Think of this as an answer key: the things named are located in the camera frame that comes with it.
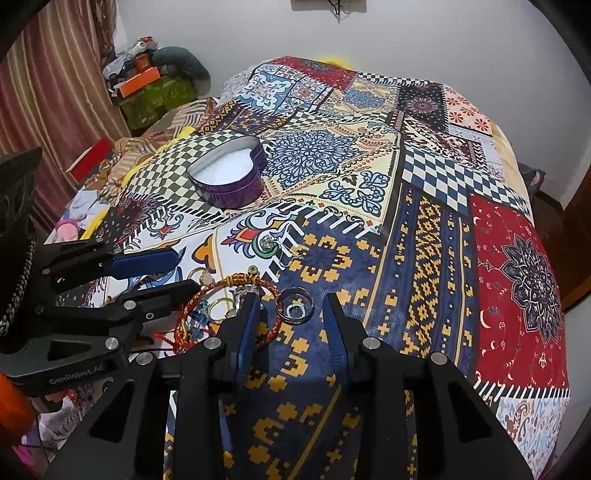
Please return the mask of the red book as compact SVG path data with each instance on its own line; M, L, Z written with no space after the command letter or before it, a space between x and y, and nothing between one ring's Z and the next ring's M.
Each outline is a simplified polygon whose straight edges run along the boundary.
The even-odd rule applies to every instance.
M97 140L82 152L66 170L67 175L76 183L82 184L90 175L98 171L100 163L112 157L113 144L107 138Z

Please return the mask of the striped brown curtain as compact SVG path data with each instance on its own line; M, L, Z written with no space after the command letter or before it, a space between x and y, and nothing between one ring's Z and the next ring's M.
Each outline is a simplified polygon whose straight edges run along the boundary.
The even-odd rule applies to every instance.
M71 163L97 140L129 133L102 74L115 14L113 1L51 1L1 62L1 151L42 150L31 218L43 236L77 191Z

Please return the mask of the green patterned storage box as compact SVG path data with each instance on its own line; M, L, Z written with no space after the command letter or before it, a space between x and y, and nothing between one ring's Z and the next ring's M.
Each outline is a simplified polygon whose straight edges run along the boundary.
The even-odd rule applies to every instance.
M197 91L188 78L164 76L120 100L118 106L128 129L137 131L147 129L172 109L194 100Z

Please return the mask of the purple heart-shaped tin box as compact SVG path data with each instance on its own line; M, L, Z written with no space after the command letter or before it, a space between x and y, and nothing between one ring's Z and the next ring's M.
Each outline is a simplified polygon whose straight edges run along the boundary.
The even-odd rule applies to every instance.
M219 209L239 209L263 194L267 158L255 136L225 141L195 159L186 169L197 195Z

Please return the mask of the orange box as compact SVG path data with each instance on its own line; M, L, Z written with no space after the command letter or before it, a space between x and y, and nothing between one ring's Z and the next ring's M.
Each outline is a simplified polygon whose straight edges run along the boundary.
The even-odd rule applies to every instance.
M160 78L157 67L151 67L117 86L118 95L126 98Z

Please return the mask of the patchwork patterned bedspread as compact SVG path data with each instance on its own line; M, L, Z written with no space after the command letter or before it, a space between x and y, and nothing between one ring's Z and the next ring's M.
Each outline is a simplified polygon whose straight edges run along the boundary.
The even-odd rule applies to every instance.
M263 144L263 194L219 209L186 169L240 136ZM337 294L397 351L446 354L542 477L570 397L559 292L512 148L464 96L280 57L118 153L107 244L174 248L166 283L254 269Z

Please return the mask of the dark green pillow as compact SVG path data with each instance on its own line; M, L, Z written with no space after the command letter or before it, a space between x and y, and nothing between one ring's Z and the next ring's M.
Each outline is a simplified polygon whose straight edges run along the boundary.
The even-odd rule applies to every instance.
M205 96L211 90L211 74L186 48L158 48L152 53L151 61L164 75L188 78L199 96Z

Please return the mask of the wooden door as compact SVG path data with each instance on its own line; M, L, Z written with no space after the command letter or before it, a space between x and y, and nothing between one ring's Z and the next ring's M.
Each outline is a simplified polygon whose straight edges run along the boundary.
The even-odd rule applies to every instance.
M565 209L542 190L533 196L532 207L563 311L568 312L590 295L590 170Z

